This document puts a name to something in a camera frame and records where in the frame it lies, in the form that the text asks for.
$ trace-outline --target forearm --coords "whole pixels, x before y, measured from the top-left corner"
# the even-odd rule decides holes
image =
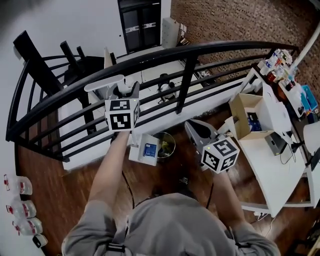
[[[219,219],[226,227],[233,228],[246,221],[244,211],[227,172],[213,175],[212,199]]]
[[[92,183],[90,200],[101,200],[113,206],[121,180],[129,131],[122,131],[112,142]]]

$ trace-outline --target wooden floor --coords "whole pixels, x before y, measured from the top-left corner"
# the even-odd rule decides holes
[[[230,116],[227,110],[201,118],[219,128]],[[201,172],[194,160],[195,148],[189,142],[182,124],[168,131],[176,141],[176,151],[172,158],[156,167],[139,164],[128,160],[128,153],[123,165],[123,172],[132,189],[135,203],[147,198],[154,186],[161,187],[165,193],[172,193],[177,187],[181,172],[189,173],[189,188],[205,207],[212,184],[210,171]],[[30,178],[33,195],[30,196],[37,209],[37,217],[42,221],[43,234],[48,244],[43,248],[48,256],[61,252],[61,243],[69,230],[81,217],[95,173],[100,160],[66,174],[61,162],[47,158],[28,149],[18,148],[19,174]],[[241,201],[265,203],[262,191],[251,167],[243,153],[235,167],[228,172],[232,185]],[[300,202],[309,197],[308,184],[302,179],[291,196],[292,202]],[[117,226],[121,225],[132,208],[131,195],[122,179],[114,207]],[[215,206],[209,210],[216,214]],[[268,238],[275,241],[284,254],[292,241],[304,238],[320,211],[318,209],[284,208],[272,224]],[[252,212],[245,211],[245,217],[254,228],[266,235],[270,230],[271,217],[256,221]]]

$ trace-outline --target balcony railing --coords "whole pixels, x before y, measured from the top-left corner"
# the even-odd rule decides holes
[[[226,59],[218,62],[196,66],[197,59],[201,55],[235,51],[235,50],[247,50],[247,49],[268,49],[270,51],[268,52],[268,54],[251,55],[251,56],[239,57],[234,59]],[[171,99],[169,101],[158,104],[156,106],[153,106],[147,110],[140,112],[140,117],[143,117],[147,114],[153,113],[164,107],[172,105],[172,108],[168,110],[164,110],[163,112],[157,113],[147,119],[139,121],[136,124],[136,126],[139,127],[172,112],[176,112],[176,114],[178,115],[179,113],[181,113],[182,109],[186,106],[192,105],[198,101],[209,98],[213,95],[217,95],[219,93],[225,92],[232,88],[238,87],[240,83],[236,83],[228,87],[222,87],[222,85],[237,81],[241,78],[244,78],[246,75],[238,75],[224,81],[218,81],[209,86],[205,86],[201,89],[188,93],[188,89],[192,86],[198,85],[208,80],[213,80],[213,79],[225,77],[228,75],[236,74],[238,72],[247,71],[257,63],[246,65],[236,69],[231,69],[224,72],[220,72],[217,74],[213,74],[213,75],[206,76],[198,80],[192,81],[192,75],[194,74],[194,72],[214,69],[217,67],[222,67],[230,64],[235,64],[235,63],[241,63],[245,61],[269,58],[272,55],[272,53],[275,51],[275,49],[287,49],[287,50],[292,50],[293,52],[299,50],[298,47],[293,45],[287,45],[287,44],[281,44],[281,43],[275,43],[275,42],[263,42],[263,41],[216,41],[216,42],[210,42],[210,43],[202,43],[202,44],[187,45],[187,46],[180,46],[176,48],[165,49],[165,50],[145,54],[145,55],[115,64],[108,68],[102,69],[98,72],[95,72],[89,76],[86,76],[70,84],[65,88],[60,87],[58,92],[48,94],[45,98],[40,97],[39,103],[36,106],[34,106],[34,108],[31,108],[31,102],[33,98],[34,88],[35,88],[35,81],[34,81],[31,87],[30,98],[29,98],[30,100],[26,107],[27,113],[19,121],[17,121],[18,108],[25,107],[25,106],[19,106],[22,90],[24,88],[28,73],[30,72],[30,70],[33,69],[32,67],[33,63],[31,60],[29,60],[24,65],[24,68],[22,70],[22,73],[20,75],[20,78],[18,80],[16,89],[13,95],[11,108],[9,111],[8,123],[7,123],[6,140],[13,141],[23,147],[26,147],[32,151],[35,151],[47,157],[50,157],[59,161],[68,162],[70,160],[70,157],[76,154],[79,154],[91,147],[94,147],[102,142],[105,142],[112,137],[112,135],[105,136],[79,149],[76,149],[66,155],[63,155],[63,152],[67,150],[71,150],[72,148],[80,145],[81,143],[86,142],[103,133],[106,133],[109,130],[108,127],[104,127],[102,129],[95,130],[92,133],[88,132],[88,135],[72,143],[69,143],[68,145],[61,147],[62,141],[69,139],[72,136],[82,131],[88,130],[88,128],[94,127],[99,123],[105,122],[105,117],[102,116],[102,117],[93,119],[91,121],[86,121],[84,125],[76,129],[73,129],[62,136],[59,136],[59,129],[61,127],[69,124],[70,122],[88,113],[92,114],[94,110],[97,110],[98,108],[104,106],[105,104],[104,100],[100,100],[94,104],[89,104],[83,109],[71,114],[70,116],[60,121],[57,120],[56,123],[54,123],[54,125],[52,125],[51,127],[48,126],[48,128],[45,130],[42,130],[41,128],[39,129],[38,127],[37,134],[34,135],[32,138],[30,138],[29,130],[35,124],[38,124],[39,126],[39,124],[41,124],[42,119],[47,117],[49,114],[54,113],[55,111],[58,111],[58,109],[61,108],[62,106],[79,98],[83,94],[84,87],[87,84],[93,83],[111,76],[115,76],[115,75],[128,76],[136,72],[140,72],[140,71],[153,68],[162,64],[186,59],[185,68],[183,71],[171,73],[166,77],[159,77],[159,78],[144,82],[140,85],[140,90],[142,91],[154,85],[157,85],[163,81],[182,77],[182,82],[180,86],[176,86],[169,90],[156,93],[154,95],[148,96],[140,100],[140,105],[143,105],[155,99],[163,97],[165,95],[169,95],[173,92],[179,92],[179,96],[177,98]],[[43,58],[43,60],[47,61],[47,60],[52,60],[56,58],[67,58],[67,56],[66,55],[52,56],[52,57]],[[50,69],[53,70],[53,69],[56,69],[57,67],[58,65],[53,66]],[[219,88],[219,87],[221,87],[221,89],[205,94],[189,102],[185,102],[186,98],[189,98],[191,96],[209,91],[210,89]],[[42,145],[41,141],[44,138],[48,138],[47,143]]]

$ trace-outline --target blue plastic bin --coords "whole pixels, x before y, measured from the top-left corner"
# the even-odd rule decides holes
[[[318,107],[315,96],[311,92],[308,85],[302,85],[302,89],[305,91],[306,97],[301,93],[301,102],[305,110],[314,111]]]

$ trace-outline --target brick wall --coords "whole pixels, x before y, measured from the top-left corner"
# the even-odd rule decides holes
[[[320,13],[307,0],[171,0],[171,17],[187,27],[193,44],[251,40],[296,45],[302,49],[313,34]],[[200,57],[202,63],[260,54],[261,50],[230,51]],[[212,70],[219,73],[252,61]],[[320,39],[299,66],[298,81],[314,88],[320,100]]]

